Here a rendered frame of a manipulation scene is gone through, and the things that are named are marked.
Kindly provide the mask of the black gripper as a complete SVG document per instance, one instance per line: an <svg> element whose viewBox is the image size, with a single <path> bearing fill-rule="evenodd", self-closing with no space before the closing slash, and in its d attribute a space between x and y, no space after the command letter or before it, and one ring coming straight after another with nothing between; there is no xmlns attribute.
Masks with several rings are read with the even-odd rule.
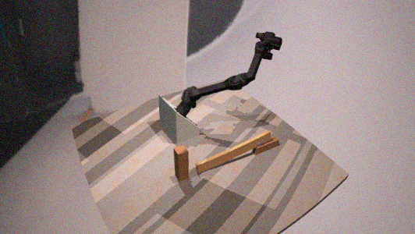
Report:
<svg viewBox="0 0 415 234"><path fill-rule="evenodd" d="M265 32L268 36L274 36L275 37L275 33L273 32ZM268 59L268 60L272 60L272 56L273 54L271 53L271 49L267 51L266 55L263 57L263 59Z"/></svg>

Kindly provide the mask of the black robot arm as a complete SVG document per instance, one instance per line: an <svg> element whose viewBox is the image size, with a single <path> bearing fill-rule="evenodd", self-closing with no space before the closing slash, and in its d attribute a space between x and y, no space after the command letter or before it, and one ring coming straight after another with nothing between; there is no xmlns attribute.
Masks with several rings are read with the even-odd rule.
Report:
<svg viewBox="0 0 415 234"><path fill-rule="evenodd" d="M282 45L281 37L268 36L266 33L257 32L256 38L259 38L261 41L256 42L254 48L255 54L253 56L254 59L252 60L247 73L240 73L237 76L228 77L224 82L213 84L208 87L189 87L184 90L181 102L178 107L174 107L174 109L186 118L190 109L196 107L196 101L201 97L223 90L241 90L244 86L254 80L259 69L258 67L261 64L261 60L266 55L267 51L270 49L280 50Z"/></svg>

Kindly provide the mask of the long wooden rail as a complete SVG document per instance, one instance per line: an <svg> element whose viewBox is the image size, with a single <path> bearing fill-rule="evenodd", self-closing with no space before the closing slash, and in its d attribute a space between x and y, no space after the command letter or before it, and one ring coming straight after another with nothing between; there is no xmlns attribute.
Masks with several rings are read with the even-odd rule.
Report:
<svg viewBox="0 0 415 234"><path fill-rule="evenodd" d="M249 139L241 144L236 145L235 147L231 147L222 153L216 154L210 158L207 158L203 161L199 161L196 164L197 172L201 173L205 170L214 168L215 166L220 165L223 162L226 162L232 158L235 158L249 150L254 149L258 143L264 141L268 142L271 139L271 131L268 130L260 135L257 135L254 138Z"/></svg>

